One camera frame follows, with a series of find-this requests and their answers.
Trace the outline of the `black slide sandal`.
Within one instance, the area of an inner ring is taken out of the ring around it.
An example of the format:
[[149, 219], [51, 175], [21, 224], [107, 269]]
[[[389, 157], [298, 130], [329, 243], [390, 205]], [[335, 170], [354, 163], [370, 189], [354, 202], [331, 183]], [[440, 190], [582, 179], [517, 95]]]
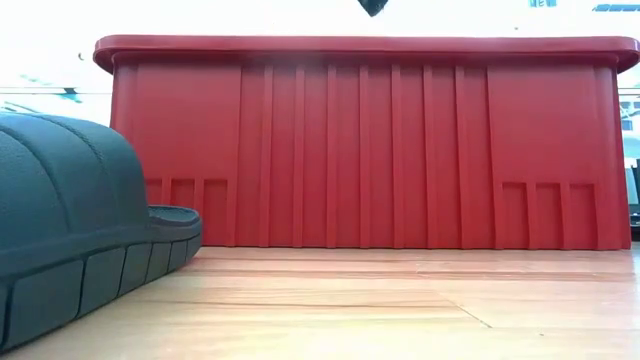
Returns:
[[148, 202], [113, 129], [0, 112], [0, 354], [183, 267], [202, 237], [195, 210]]

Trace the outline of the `red plastic bin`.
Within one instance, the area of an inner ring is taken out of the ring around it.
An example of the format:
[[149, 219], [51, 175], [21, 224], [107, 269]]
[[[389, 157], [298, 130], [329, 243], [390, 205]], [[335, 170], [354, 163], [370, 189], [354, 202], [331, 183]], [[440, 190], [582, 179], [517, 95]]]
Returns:
[[213, 246], [619, 250], [630, 37], [110, 35], [111, 125]]

